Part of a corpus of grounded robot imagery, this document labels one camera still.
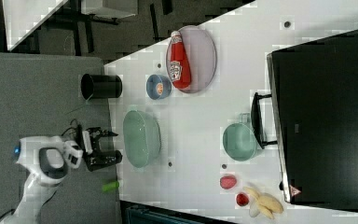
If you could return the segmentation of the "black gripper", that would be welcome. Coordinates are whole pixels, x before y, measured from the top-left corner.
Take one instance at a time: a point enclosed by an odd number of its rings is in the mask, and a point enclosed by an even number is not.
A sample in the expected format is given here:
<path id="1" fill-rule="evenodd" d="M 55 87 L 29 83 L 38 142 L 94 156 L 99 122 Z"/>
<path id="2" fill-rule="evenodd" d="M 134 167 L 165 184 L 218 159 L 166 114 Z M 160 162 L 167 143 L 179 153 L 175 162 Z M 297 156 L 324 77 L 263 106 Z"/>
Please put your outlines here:
<path id="1" fill-rule="evenodd" d="M 101 127 L 88 128 L 82 132 L 83 159 L 90 172 L 107 168 L 122 162 L 122 154 L 114 149 L 101 150 L 100 139 L 116 137 L 117 133 Z"/>

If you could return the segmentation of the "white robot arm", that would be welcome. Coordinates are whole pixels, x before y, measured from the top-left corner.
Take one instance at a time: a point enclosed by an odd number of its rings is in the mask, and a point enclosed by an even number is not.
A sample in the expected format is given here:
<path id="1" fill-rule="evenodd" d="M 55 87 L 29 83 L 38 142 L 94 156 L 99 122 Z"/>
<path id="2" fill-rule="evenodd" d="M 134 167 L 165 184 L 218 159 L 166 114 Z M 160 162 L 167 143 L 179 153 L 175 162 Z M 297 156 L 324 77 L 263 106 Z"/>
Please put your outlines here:
<path id="1" fill-rule="evenodd" d="M 28 172 L 21 201 L 15 209 L 0 216 L 0 224 L 38 224 L 42 207 L 55 195 L 72 169 L 85 163 L 93 172 L 122 161 L 114 149 L 102 151 L 99 140 L 114 137 L 100 127 L 86 130 L 77 126 L 75 133 L 55 136 L 23 137 L 14 149 L 16 163 Z"/>

